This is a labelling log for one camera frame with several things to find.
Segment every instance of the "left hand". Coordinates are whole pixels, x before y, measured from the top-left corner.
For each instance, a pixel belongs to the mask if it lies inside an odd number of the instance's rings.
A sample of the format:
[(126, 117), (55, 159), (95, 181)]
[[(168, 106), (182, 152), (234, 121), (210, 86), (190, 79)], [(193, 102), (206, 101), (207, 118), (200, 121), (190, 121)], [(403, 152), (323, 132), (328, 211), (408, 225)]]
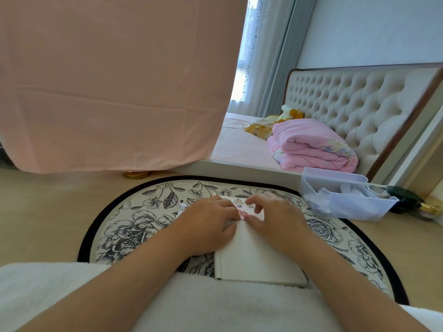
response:
[(217, 195), (192, 204), (168, 229), (183, 243), (189, 256), (203, 255), (219, 250), (234, 237), (236, 224), (224, 228), (229, 219), (240, 220), (238, 210), (231, 201)]

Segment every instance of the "book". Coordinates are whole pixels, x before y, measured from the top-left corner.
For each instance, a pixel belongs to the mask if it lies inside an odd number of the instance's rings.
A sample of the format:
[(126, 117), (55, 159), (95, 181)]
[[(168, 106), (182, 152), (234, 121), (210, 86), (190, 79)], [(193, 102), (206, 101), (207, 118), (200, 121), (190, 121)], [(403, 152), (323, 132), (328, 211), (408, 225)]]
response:
[(263, 210), (254, 213), (246, 199), (224, 197), (238, 208), (234, 238), (214, 253), (215, 278), (228, 281), (258, 282), (305, 287), (307, 280), (296, 262), (268, 245), (243, 219), (245, 214), (264, 219)]

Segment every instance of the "floral rug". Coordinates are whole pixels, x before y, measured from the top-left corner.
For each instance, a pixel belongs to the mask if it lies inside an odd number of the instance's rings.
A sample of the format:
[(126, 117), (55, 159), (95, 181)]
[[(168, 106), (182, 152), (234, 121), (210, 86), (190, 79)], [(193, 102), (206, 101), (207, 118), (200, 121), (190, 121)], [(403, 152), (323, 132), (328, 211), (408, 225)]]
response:
[[(325, 240), (359, 273), (399, 304), (408, 304), (395, 270), (374, 243), (347, 219), (315, 215), (298, 192), (260, 183), (198, 176), (161, 178), (136, 186), (111, 202), (88, 229), (79, 262), (113, 264), (154, 233), (168, 226), (186, 207), (215, 194), (239, 203), (250, 195), (270, 191), (302, 209), (314, 234)], [(193, 256), (178, 268), (184, 273), (214, 277), (213, 253)]]

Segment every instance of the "gray curtain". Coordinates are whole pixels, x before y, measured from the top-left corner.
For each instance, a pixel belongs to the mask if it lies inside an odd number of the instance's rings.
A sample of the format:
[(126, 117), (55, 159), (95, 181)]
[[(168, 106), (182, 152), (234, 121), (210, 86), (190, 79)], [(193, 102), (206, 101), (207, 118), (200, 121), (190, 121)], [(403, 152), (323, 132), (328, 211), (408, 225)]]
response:
[(289, 72), (297, 66), (309, 22), (317, 0), (294, 0), (288, 24), (280, 38), (258, 117), (280, 115)]

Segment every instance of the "black rug border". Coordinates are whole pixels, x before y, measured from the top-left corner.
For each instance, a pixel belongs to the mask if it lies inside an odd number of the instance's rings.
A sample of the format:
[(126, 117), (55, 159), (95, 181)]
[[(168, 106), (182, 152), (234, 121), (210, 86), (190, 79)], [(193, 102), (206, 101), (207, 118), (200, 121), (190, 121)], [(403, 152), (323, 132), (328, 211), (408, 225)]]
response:
[[(278, 186), (273, 184), (264, 184), (264, 183), (256, 183), (256, 182), (248, 182), (248, 181), (236, 181), (234, 179), (225, 179), (225, 178), (213, 178), (213, 177), (205, 177), (205, 176), (193, 176), (193, 175), (181, 175), (181, 176), (169, 176), (164, 178), (158, 178), (154, 179), (152, 181), (147, 181), (145, 183), (142, 183), (140, 185), (137, 185), (133, 187), (132, 189), (126, 191), (125, 193), (121, 194), (117, 198), (115, 198), (112, 202), (109, 203), (108, 206), (106, 206), (95, 218), (91, 226), (89, 227), (88, 231), (85, 234), (85, 237), (83, 238), (83, 241), (81, 242), (80, 250), (78, 252), (77, 262), (87, 262), (89, 263), (89, 257), (91, 255), (91, 249), (92, 249), (92, 243), (94, 241), (95, 235), (100, 228), (103, 221), (106, 219), (108, 214), (121, 202), (123, 202), (126, 198), (133, 195), (136, 192), (139, 192), (142, 189), (145, 189), (152, 185), (158, 185), (162, 184), (168, 181), (182, 181), (182, 180), (201, 180), (201, 181), (213, 181), (217, 183), (225, 183), (225, 184), (237, 184), (237, 185), (244, 185), (244, 186), (256, 186), (263, 189), (272, 189), (272, 190), (280, 190), (285, 191), (287, 193), (292, 193), (294, 195), (297, 195), (301, 197), (301, 195), (292, 189), (286, 188), (284, 186)], [(352, 229), (364, 242), (368, 247), (371, 249), (371, 251), (374, 253), (374, 255), (378, 258), (380, 264), (383, 266), (383, 269), (386, 272), (386, 276), (389, 279), (389, 282), (392, 287), (392, 292), (394, 294), (394, 299), (396, 303), (402, 304), (402, 305), (409, 305), (409, 300), (407, 298), (406, 291), (403, 287), (403, 284), (401, 283), (400, 278), (398, 277), (394, 267), (391, 265), (389, 260), (386, 258), (386, 256), (381, 252), (381, 250), (372, 242), (368, 236), (366, 236), (365, 233), (361, 229), (357, 227), (354, 223), (350, 222), (348, 219), (339, 218), (341, 221), (343, 221), (346, 226), (348, 226), (350, 229)]]

